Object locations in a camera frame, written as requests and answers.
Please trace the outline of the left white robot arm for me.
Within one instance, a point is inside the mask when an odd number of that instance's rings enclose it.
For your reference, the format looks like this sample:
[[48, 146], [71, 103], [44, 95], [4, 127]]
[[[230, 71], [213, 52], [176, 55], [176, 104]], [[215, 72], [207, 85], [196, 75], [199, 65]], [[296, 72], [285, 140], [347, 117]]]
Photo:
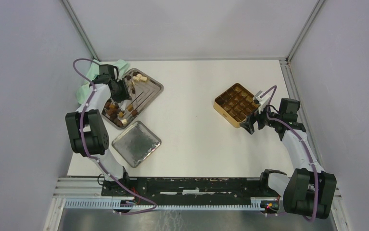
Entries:
[[124, 82], [117, 80], [116, 66], [101, 64], [99, 75], [89, 81], [90, 92], [86, 101], [75, 111], [67, 113], [65, 122], [74, 153], [90, 159], [104, 175], [104, 181], [120, 196], [131, 191], [126, 169], [116, 161], [109, 149], [109, 135], [102, 120], [102, 109], [107, 101], [118, 94]]

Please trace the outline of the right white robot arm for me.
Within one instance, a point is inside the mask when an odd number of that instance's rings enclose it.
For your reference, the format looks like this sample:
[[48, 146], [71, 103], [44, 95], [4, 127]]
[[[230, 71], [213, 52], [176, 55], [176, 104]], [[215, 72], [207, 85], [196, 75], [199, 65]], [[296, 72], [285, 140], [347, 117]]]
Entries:
[[278, 111], [272, 112], [268, 97], [254, 97], [253, 101], [258, 108], [241, 127], [250, 134], [254, 133], [255, 124], [258, 129], [273, 128], [294, 167], [291, 177], [277, 170], [265, 170], [264, 180], [258, 183], [259, 192], [263, 196], [278, 193], [286, 213], [301, 215], [309, 221], [328, 218], [337, 180], [319, 164], [308, 143], [306, 128], [297, 121], [300, 102], [283, 98]]

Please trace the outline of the gold chocolate box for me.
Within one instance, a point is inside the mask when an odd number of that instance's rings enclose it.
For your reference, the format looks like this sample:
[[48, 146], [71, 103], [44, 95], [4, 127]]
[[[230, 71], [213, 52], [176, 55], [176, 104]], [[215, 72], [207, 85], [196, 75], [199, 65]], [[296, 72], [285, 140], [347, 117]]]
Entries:
[[213, 108], [232, 126], [240, 128], [249, 114], [259, 107], [254, 95], [240, 83], [235, 83], [214, 99]]

